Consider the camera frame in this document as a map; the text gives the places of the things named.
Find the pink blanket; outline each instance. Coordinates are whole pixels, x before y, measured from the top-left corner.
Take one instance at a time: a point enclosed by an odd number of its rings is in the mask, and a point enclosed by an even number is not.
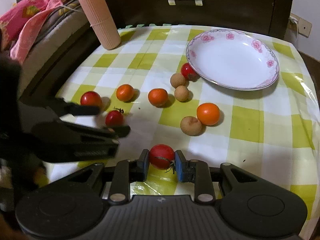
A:
[[[10,57],[21,64],[26,59],[47,16],[67,0],[22,0],[0,17],[2,32],[1,51],[12,41],[18,40],[10,51]]]

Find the metal handle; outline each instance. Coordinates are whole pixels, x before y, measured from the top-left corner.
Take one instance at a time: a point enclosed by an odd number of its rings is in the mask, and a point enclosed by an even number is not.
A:
[[[202,6],[202,0],[168,0],[169,5],[196,5]]]

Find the wall socket plate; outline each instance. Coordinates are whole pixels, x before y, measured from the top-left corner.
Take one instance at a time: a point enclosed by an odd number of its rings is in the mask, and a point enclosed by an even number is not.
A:
[[[291,13],[290,16],[297,19],[297,21],[298,21],[298,33],[300,33],[301,35],[308,38],[310,35],[310,32],[311,32],[312,23],[308,22],[307,20],[305,20],[305,19],[303,19],[293,13]]]

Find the orange cherry tomato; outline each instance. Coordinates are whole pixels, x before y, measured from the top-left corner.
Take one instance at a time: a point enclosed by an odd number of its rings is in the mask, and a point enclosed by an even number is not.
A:
[[[117,98],[122,102],[129,101],[130,99],[132,99],[133,95],[133,87],[128,84],[121,85],[116,91]]]
[[[214,125],[219,121],[220,109],[213,103],[204,103],[197,108],[197,118],[204,125]]]
[[[168,93],[162,88],[155,88],[149,92],[148,99],[153,106],[161,107],[168,101]]]

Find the tablecloth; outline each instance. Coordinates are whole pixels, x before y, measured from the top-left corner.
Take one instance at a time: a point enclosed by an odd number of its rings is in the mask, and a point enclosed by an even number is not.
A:
[[[230,162],[298,194],[308,208],[300,233],[308,239],[319,217],[319,134],[320,112],[313,82],[294,46],[264,35],[252,34],[276,55],[280,75],[275,84],[258,91],[229,90],[203,79],[190,82],[192,99],[174,100],[172,74],[187,62],[188,42],[197,34],[214,29],[207,26],[147,26],[120,30],[122,43],[107,51],[98,47],[70,76],[57,96],[79,103],[84,92],[94,90],[102,97],[105,111],[114,107],[127,113],[132,131],[120,140],[115,159],[137,158],[144,148],[163,143],[182,150],[187,159],[200,159],[219,167]],[[139,95],[133,102],[120,102],[115,95],[121,84],[130,84]],[[155,108],[148,92],[164,88],[170,103]],[[218,105],[222,118],[205,133],[191,137],[180,130],[183,117],[196,116],[198,105]],[[101,127],[104,116],[73,117],[64,120]],[[54,181],[91,162],[48,165],[49,181]],[[178,183],[176,175],[150,167],[146,182],[131,185],[132,194],[191,194],[193,185]]]

